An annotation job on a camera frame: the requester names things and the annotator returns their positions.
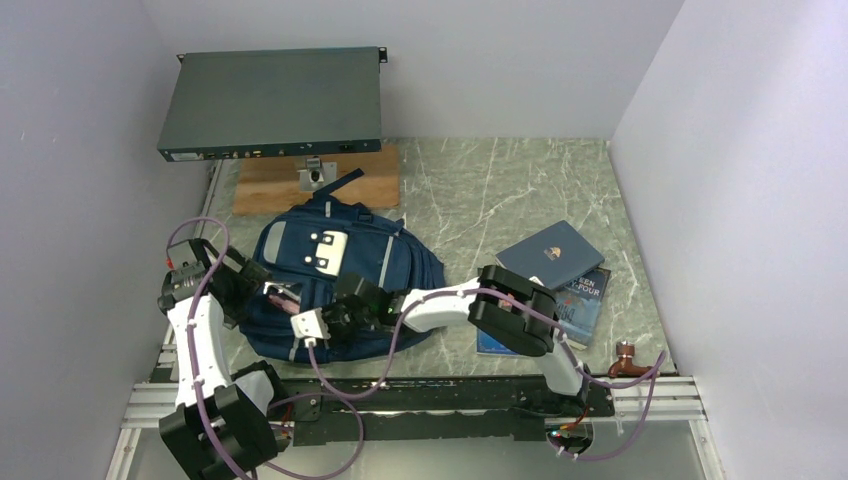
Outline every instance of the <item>white wall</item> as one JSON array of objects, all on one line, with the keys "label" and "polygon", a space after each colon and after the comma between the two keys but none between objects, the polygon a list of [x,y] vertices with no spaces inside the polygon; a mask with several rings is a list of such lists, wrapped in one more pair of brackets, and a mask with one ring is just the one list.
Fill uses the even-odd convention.
[{"label": "white wall", "polygon": [[0,45],[0,478],[103,478],[206,165],[156,153],[178,63],[138,0],[4,1]]},{"label": "white wall", "polygon": [[730,478],[848,477],[848,4],[687,0],[612,140]]},{"label": "white wall", "polygon": [[609,138],[683,0],[144,0],[173,53],[379,45],[386,136]]}]

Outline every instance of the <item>book cover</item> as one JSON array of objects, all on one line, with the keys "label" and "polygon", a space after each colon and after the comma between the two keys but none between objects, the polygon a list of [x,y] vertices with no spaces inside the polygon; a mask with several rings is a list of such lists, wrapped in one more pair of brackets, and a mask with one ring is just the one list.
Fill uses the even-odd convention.
[{"label": "book cover", "polygon": [[[571,348],[583,350],[592,343],[609,277],[609,270],[595,268],[556,292],[557,318]],[[477,330],[477,353],[517,355],[482,330]]]},{"label": "book cover", "polygon": [[537,277],[558,290],[604,261],[603,255],[566,221],[557,222],[495,255],[524,278]]}]

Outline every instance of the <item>wooden board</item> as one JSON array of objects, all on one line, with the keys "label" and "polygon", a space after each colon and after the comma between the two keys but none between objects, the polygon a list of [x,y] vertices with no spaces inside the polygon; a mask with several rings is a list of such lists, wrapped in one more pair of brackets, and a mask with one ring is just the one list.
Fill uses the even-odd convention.
[{"label": "wooden board", "polygon": [[[234,215],[282,213],[312,197],[300,191],[297,157],[245,158],[236,185]],[[391,208],[400,203],[398,151],[383,145],[374,153],[322,155],[323,162],[336,162],[337,178],[361,168],[360,177],[333,194],[345,203],[362,202],[369,208]]]}]

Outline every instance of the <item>copper pipe fitting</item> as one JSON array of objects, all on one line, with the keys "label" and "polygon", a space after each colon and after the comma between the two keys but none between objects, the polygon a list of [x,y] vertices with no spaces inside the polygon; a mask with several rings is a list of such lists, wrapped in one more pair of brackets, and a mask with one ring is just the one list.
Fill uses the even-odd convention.
[{"label": "copper pipe fitting", "polygon": [[615,345],[615,354],[618,355],[618,361],[613,363],[607,375],[610,378],[616,378],[619,375],[624,377],[641,377],[648,373],[651,367],[640,367],[633,365],[633,356],[636,355],[636,345],[628,342],[618,342]]}]

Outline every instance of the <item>metal bracket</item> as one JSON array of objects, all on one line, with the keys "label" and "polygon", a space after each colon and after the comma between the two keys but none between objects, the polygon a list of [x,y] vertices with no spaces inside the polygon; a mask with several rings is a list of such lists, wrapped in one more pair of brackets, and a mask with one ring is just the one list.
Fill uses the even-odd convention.
[{"label": "metal bracket", "polygon": [[127,480],[130,468],[141,436],[140,428],[122,429],[118,435],[118,444],[112,454],[112,462],[106,472],[106,480]]},{"label": "metal bracket", "polygon": [[[616,378],[611,383],[626,383],[630,378]],[[593,422],[635,422],[642,416],[645,400],[648,396],[648,382],[623,390],[612,390],[612,403],[615,416],[591,417]],[[654,398],[648,421],[706,421],[701,395],[692,377],[659,377],[654,387]],[[572,418],[545,419],[546,425],[556,425],[574,421]]]},{"label": "metal bracket", "polygon": [[338,168],[336,162],[322,162],[320,157],[310,157],[298,163],[300,172],[300,191],[314,192],[336,180]]},{"label": "metal bracket", "polygon": [[701,460],[701,468],[704,469],[704,477],[707,480],[724,480],[724,467],[718,457],[713,434],[706,420],[689,420],[689,428],[695,441],[695,450],[698,451],[698,459]]},{"label": "metal bracket", "polygon": [[[319,385],[303,385],[291,392],[291,395],[299,395],[301,393],[321,393]],[[297,422],[314,422],[321,416],[321,407],[323,397],[303,398],[294,402],[294,416],[292,420]]]}]

